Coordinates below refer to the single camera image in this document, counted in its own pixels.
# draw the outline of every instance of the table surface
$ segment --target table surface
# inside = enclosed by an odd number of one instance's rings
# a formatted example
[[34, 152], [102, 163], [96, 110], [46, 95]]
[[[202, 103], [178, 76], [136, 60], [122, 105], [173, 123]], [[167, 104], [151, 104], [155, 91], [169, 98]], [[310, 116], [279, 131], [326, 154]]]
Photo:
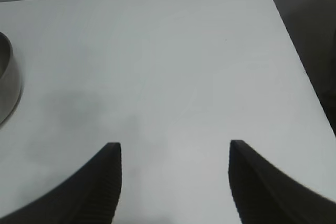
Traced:
[[336, 141], [272, 0], [0, 3], [24, 77], [0, 129], [0, 215], [121, 142], [116, 224], [240, 223], [243, 139], [336, 200]]

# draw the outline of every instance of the white table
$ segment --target white table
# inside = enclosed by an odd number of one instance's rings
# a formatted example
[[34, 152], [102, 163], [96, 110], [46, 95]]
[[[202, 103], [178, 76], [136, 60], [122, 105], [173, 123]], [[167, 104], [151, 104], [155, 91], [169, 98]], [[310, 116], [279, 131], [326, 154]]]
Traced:
[[0, 215], [120, 141], [116, 224], [240, 223], [228, 184], [243, 139], [336, 200], [336, 140], [272, 0], [0, 4], [24, 73], [0, 129]]

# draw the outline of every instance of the stainless steel bowl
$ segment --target stainless steel bowl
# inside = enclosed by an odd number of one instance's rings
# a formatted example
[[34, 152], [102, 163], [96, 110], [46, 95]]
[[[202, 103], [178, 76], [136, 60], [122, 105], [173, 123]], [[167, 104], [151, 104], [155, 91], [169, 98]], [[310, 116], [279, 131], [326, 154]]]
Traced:
[[0, 124], [11, 114], [21, 93], [21, 78], [10, 43], [0, 33]]

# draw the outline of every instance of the bowl rim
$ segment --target bowl rim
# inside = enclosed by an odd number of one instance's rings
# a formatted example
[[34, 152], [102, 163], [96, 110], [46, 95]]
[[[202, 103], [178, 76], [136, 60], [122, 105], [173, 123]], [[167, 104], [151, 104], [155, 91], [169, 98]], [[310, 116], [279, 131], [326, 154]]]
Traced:
[[11, 44], [11, 41], [9, 40], [9, 38], [8, 38], [4, 33], [2, 33], [1, 31], [0, 31], [0, 37], [3, 37], [3, 38], [7, 41], [8, 45], [9, 45], [9, 59], [8, 59], [8, 64], [7, 64], [7, 66], [6, 66], [5, 70], [4, 70], [4, 72], [2, 73], [2, 75], [0, 75], [0, 81], [2, 81], [3, 77], [6, 75], [8, 66], [9, 66], [9, 64], [10, 64], [12, 58], [13, 58], [13, 48], [12, 48], [12, 44]]

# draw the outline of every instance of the metal bowl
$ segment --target metal bowl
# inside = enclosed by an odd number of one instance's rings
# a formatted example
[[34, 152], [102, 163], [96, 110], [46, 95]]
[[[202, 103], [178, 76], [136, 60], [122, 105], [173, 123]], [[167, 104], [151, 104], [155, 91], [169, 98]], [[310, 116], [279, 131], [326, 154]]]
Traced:
[[10, 43], [0, 33], [0, 124], [11, 114], [21, 93], [21, 78]]

